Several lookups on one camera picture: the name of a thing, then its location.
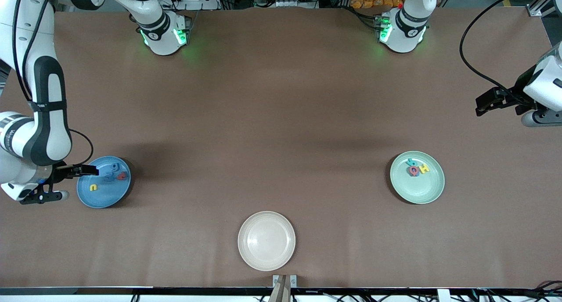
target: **brown table surface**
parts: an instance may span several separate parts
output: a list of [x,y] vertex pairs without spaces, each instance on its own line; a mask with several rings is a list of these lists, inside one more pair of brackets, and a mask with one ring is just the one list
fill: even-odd
[[[57,14],[68,121],[137,168],[113,208],[76,196],[0,198],[0,286],[531,288],[562,278],[562,128],[512,108],[474,114],[490,84],[458,42],[479,10],[440,9],[410,54],[378,44],[344,10],[201,12],[188,47],[160,57],[123,13]],[[539,18],[496,8],[469,60],[511,86],[549,49]],[[2,110],[28,113],[14,76]],[[74,136],[69,162],[88,154]],[[428,205],[395,196],[391,160],[421,150],[446,174]],[[273,210],[295,227],[275,272],[241,259],[238,230]]]

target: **plate rim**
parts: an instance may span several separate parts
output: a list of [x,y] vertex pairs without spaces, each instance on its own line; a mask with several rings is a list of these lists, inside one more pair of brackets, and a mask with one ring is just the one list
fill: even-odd
[[95,160],[92,160],[89,164],[91,165],[93,162],[96,162],[97,160],[103,159],[103,158],[115,158],[118,159],[119,162],[121,162],[122,164],[125,165],[125,168],[127,169],[127,172],[129,173],[129,187],[127,188],[127,191],[125,192],[125,194],[123,196],[121,196],[121,198],[119,198],[117,201],[115,201],[114,203],[107,205],[107,206],[102,206],[102,207],[98,207],[98,206],[91,206],[89,204],[86,204],[86,202],[84,202],[84,200],[82,200],[82,196],[80,196],[80,192],[78,191],[78,185],[80,184],[80,180],[82,180],[82,178],[84,178],[83,180],[86,180],[86,178],[84,176],[78,178],[78,180],[76,181],[76,195],[78,195],[78,199],[80,200],[80,202],[82,202],[83,205],[88,206],[89,208],[92,209],[104,209],[104,208],[109,208],[110,206],[116,204],[117,202],[119,202],[126,194],[127,192],[129,192],[130,188],[131,188],[131,169],[129,168],[129,165],[127,164],[127,162],[125,162],[124,160],[122,160],[122,158],[118,158],[117,156],[113,156],[113,155],[107,155],[107,156],[100,156],[98,158],[96,158]]
[[[419,153],[419,154],[422,154],[422,155],[427,156],[428,158],[430,158],[431,160],[433,160],[433,161],[437,164],[437,166],[439,166],[439,170],[441,170],[441,173],[443,174],[443,185],[442,185],[442,187],[441,187],[441,190],[440,190],[439,194],[438,194],[437,197],[435,197],[433,200],[426,201],[426,202],[415,202],[415,201],[409,200],[408,198],[406,198],[405,196],[403,196],[402,194],[400,194],[400,192],[398,192],[398,190],[396,189],[395,182],[394,182],[393,176],[392,176],[392,169],[395,167],[395,164],[398,163],[398,159],[399,159],[399,158],[401,158],[403,155],[411,154],[411,153]],[[390,181],[391,181],[392,188],[394,189],[394,191],[395,191],[401,198],[403,198],[403,199],[406,200],[407,202],[411,202],[411,203],[413,203],[413,204],[429,204],[429,203],[431,203],[431,202],[434,202],[435,200],[437,200],[437,199],[443,194],[443,191],[445,190],[445,172],[443,171],[443,168],[441,167],[441,164],[440,164],[433,156],[431,156],[430,154],[427,154],[427,153],[425,153],[425,152],[422,152],[422,151],[406,151],[406,152],[403,152],[403,153],[399,154],[399,155],[396,156],[396,157],[394,158],[394,160],[392,161],[392,164],[391,164],[391,166],[390,166],[390,171],[389,171],[389,172],[390,172],[390,174],[389,174],[389,176],[390,176]]]
[[[290,236],[293,238],[293,240],[295,240],[293,242],[293,246],[291,248],[291,254],[289,255],[289,257],[287,258],[287,260],[285,260],[282,264],[280,264],[279,266],[277,266],[277,268],[256,268],[253,264],[251,264],[250,262],[248,262],[246,260],[246,258],[244,257],[244,255],[242,254],[242,250],[241,250],[241,237],[243,236],[242,231],[244,229],[245,226],[247,226],[248,222],[255,218],[255,216],[262,216],[263,214],[273,214],[275,216],[279,216],[282,220],[284,220],[285,222],[287,222],[288,226],[290,227],[289,229],[289,233],[291,234]],[[278,212],[275,211],[260,211],[260,212],[256,212],[254,214],[252,214],[251,216],[249,216],[244,223],[240,226],[240,230],[238,231],[238,253],[240,254],[240,256],[242,257],[242,260],[244,260],[244,262],[250,266],[251,268],[254,268],[255,270],[258,271],[273,271],[273,270],[278,270],[279,268],[285,266],[285,264],[287,264],[289,262],[289,260],[291,260],[291,258],[293,258],[293,255],[295,254],[295,248],[297,247],[297,236],[295,234],[295,228],[293,228],[293,224],[291,224],[291,221],[289,221],[289,219],[285,218],[285,216],[283,214],[280,214]]]

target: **plate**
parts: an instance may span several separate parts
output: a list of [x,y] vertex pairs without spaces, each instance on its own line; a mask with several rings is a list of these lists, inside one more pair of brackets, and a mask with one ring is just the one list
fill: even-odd
[[277,212],[253,214],[238,233],[238,250],[244,261],[256,270],[273,271],[293,256],[297,240],[291,222]]
[[[418,170],[411,170],[414,162]],[[422,174],[423,165],[429,171]],[[392,162],[390,180],[396,192],[406,201],[415,204],[428,204],[441,196],[445,188],[445,174],[440,164],[426,153],[410,151],[400,154]]]
[[131,186],[131,170],[124,160],[104,156],[90,162],[90,165],[96,166],[100,174],[78,179],[76,192],[83,204],[94,209],[107,208],[127,194]]

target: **floor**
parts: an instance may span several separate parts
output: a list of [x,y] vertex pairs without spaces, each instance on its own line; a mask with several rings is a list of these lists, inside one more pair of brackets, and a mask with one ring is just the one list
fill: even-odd
[[[475,8],[475,7],[486,7],[490,4],[493,4],[497,0],[448,0],[446,3],[446,7],[449,8]],[[529,4],[532,0],[509,0],[508,4],[510,6],[524,6],[525,4]],[[125,9],[121,7],[119,4],[114,2],[113,0],[106,0],[104,6],[102,6],[98,11],[124,11]],[[558,18],[558,14],[556,12],[550,14],[549,16],[542,19],[544,23],[544,27],[546,28],[546,32],[548,37],[550,38],[550,42],[552,45],[557,44],[562,40],[562,21]],[[6,64],[0,61],[0,95],[2,93],[3,83],[6,79],[2,75],[2,71],[7,72],[8,67]]]

